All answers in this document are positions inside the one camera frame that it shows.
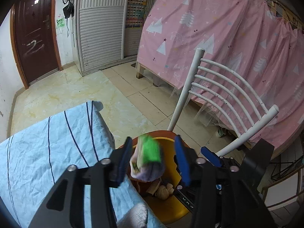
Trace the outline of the left gloved hand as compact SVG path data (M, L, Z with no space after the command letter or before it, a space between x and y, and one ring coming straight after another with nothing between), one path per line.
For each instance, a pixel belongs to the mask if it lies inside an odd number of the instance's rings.
M131 208L121 220L117 222L118 228L143 228L147 227L148 209L145 204L138 203Z

